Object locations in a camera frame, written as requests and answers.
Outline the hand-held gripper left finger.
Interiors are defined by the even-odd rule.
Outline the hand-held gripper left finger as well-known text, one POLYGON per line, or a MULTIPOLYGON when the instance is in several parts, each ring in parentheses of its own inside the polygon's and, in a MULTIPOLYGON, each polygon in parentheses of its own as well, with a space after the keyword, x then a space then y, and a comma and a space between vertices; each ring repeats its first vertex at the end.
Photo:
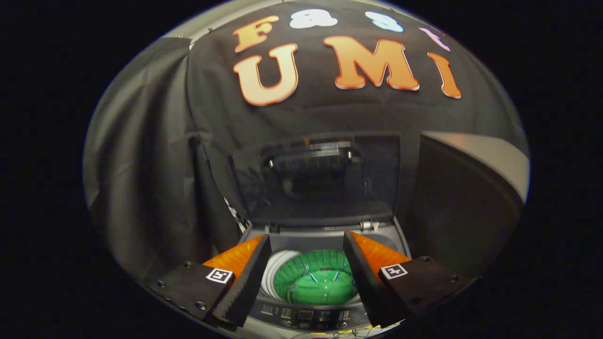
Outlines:
POLYGON ((243 327, 271 256, 268 234, 245 241, 204 263, 188 260, 148 288, 159 299, 209 326, 243 327))

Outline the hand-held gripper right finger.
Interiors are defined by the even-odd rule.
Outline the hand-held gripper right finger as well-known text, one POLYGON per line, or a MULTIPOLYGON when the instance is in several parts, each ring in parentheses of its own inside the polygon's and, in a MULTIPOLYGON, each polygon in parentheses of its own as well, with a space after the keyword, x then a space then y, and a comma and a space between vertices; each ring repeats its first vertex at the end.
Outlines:
POLYGON ((343 249, 372 326, 422 317, 472 284, 430 256, 411 259, 351 230, 343 249))

